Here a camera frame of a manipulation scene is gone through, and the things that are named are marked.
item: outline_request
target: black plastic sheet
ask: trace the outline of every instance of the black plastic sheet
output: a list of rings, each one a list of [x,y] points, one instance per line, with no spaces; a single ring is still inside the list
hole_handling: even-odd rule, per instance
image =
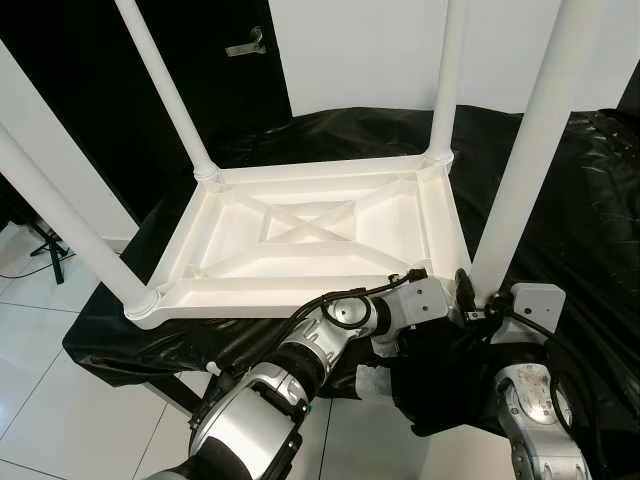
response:
[[[261,134],[222,130],[208,146],[225,168],[416,154],[426,148],[431,118],[431,112],[422,111],[326,111]],[[458,108],[450,179],[472,256],[520,120],[520,115]],[[505,279],[506,286],[541,281],[566,291],[558,333],[591,360],[605,426],[635,434],[640,432],[639,150],[638,124],[632,119],[614,111],[572,114]],[[143,281],[193,188],[186,172],[123,254]],[[242,371],[282,326],[279,319],[198,319],[143,331],[100,285],[67,333],[64,348],[78,364],[118,386],[204,370],[211,360]],[[321,394],[355,397],[357,364],[374,360],[367,340],[355,342]]]

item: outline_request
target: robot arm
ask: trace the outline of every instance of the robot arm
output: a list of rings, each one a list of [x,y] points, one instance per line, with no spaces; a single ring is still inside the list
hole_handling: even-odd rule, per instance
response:
[[[477,317],[471,308],[462,307],[462,315]],[[159,475],[178,475],[176,480],[286,478],[302,443],[298,429],[309,404],[351,340],[371,337],[378,355],[393,356],[402,330],[453,314],[440,282],[423,270],[392,277],[384,287],[330,293],[306,304],[292,316],[294,327],[275,350],[197,420],[187,462],[191,467]],[[506,327],[496,334],[498,342],[532,334]],[[495,378],[498,419],[512,445],[514,470],[518,479],[586,480],[580,449],[553,408],[549,379],[546,367],[536,363],[509,365]],[[564,399],[562,409],[569,410]],[[191,473],[194,469],[200,473]],[[206,477],[203,470],[209,472]]]

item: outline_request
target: white wall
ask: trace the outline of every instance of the white wall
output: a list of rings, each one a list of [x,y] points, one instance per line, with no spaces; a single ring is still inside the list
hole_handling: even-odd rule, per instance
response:
[[[137,225],[0,42],[0,122],[80,215],[114,247]]]
[[[446,0],[270,0],[294,115],[432,109]],[[471,0],[459,104],[522,112],[560,0]],[[609,0],[574,110],[615,107],[640,58],[640,1]]]

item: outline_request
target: white pipe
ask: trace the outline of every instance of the white pipe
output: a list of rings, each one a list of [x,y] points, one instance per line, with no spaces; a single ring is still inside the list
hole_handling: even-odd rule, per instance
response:
[[[462,64],[468,6],[468,0],[449,0],[447,6],[447,20],[438,77],[438,93],[433,112],[433,121],[431,122],[429,148],[425,152],[425,156],[430,161],[450,162],[453,160],[451,135],[453,134],[453,121],[456,115],[456,96]]]
[[[115,0],[115,3],[133,43],[135,43],[138,53],[147,67],[160,99],[169,113],[173,126],[178,131],[178,136],[182,140],[191,163],[193,163],[195,178],[197,180],[218,180],[220,169],[211,161],[135,0]]]
[[[506,275],[569,113],[571,93],[602,9],[602,0],[564,0],[513,144],[480,245],[471,280],[484,304]]]
[[[0,123],[0,172],[118,297],[130,319],[145,316],[159,294],[146,287],[60,194]]]

